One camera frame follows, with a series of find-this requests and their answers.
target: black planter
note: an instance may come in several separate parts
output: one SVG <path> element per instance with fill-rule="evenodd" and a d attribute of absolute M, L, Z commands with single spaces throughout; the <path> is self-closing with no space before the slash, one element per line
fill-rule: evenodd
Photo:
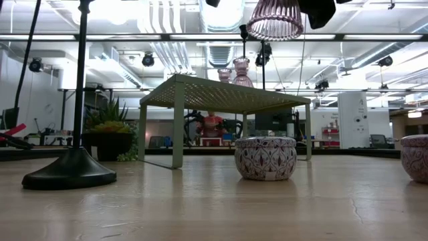
<path fill-rule="evenodd" d="M 92 147 L 97 147 L 99 161 L 117 161 L 120 154 L 131 149 L 132 133 L 84 133 L 82 145 L 91 156 Z"/>

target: succulent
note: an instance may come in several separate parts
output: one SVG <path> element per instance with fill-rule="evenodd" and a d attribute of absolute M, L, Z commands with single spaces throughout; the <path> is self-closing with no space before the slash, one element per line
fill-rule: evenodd
<path fill-rule="evenodd" d="M 100 110 L 88 111 L 85 129 L 91 133 L 129 133 L 129 126 L 124 122 L 128 114 L 128 108 L 125 107 L 126 105 L 119 113 L 118 98 L 117 101 L 109 101 L 107 106 L 100 108 Z"/>

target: glass vase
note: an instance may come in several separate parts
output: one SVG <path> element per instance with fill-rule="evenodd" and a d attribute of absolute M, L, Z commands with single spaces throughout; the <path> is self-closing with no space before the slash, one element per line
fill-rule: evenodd
<path fill-rule="evenodd" d="M 219 69 L 217 71 L 219 73 L 219 79 L 222 83 L 230 83 L 232 70 L 230 69 Z"/>
<path fill-rule="evenodd" d="M 236 77 L 232 84 L 254 88 L 253 82 L 247 76 L 249 59 L 244 57 L 237 58 L 233 61 L 233 64 L 235 65 Z"/>
<path fill-rule="evenodd" d="M 247 31 L 257 39 L 286 41 L 303 32 L 298 0 L 259 0 L 247 24 Z"/>

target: white pillar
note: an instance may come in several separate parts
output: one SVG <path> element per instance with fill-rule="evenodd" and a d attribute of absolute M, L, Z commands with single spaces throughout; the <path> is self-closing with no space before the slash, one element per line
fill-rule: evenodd
<path fill-rule="evenodd" d="M 340 148 L 370 147 L 366 93 L 338 95 Z"/>

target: ceiling light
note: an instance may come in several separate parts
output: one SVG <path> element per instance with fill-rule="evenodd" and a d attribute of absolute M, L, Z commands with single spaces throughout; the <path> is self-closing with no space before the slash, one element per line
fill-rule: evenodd
<path fill-rule="evenodd" d="M 212 34 L 172 34 L 172 40 L 231 40 L 239 41 L 241 36 L 237 33 L 212 33 Z"/>
<path fill-rule="evenodd" d="M 336 36 L 334 34 L 302 34 L 296 39 L 306 39 L 306 40 L 329 40 L 334 39 Z"/>
<path fill-rule="evenodd" d="M 407 116 L 409 118 L 421 118 L 422 117 L 422 112 L 419 112 L 419 111 L 417 111 L 417 112 L 409 112 L 407 114 Z"/>
<path fill-rule="evenodd" d="M 418 40 L 421 34 L 346 34 L 345 40 Z"/>
<path fill-rule="evenodd" d="M 198 47 L 240 47 L 243 43 L 196 43 Z"/>
<path fill-rule="evenodd" d="M 12 41 L 12 40 L 28 40 L 28 35 L 0 35 L 0 41 Z M 73 35 L 34 35 L 33 40 L 55 40 L 55 41 L 66 41 L 76 40 Z"/>
<path fill-rule="evenodd" d="M 118 40 L 160 40 L 161 36 L 156 34 L 136 34 L 136 35 L 122 35 L 122 34 L 116 34 L 116 35 L 96 35 L 96 34 L 88 34 L 86 37 L 88 41 L 102 41 L 102 40 L 112 40 L 112 41 L 118 41 Z"/>
<path fill-rule="evenodd" d="M 113 91 L 115 91 L 115 92 L 140 92 L 141 89 L 131 89 L 131 88 L 126 89 L 126 88 L 123 88 L 123 89 L 113 89 Z"/>

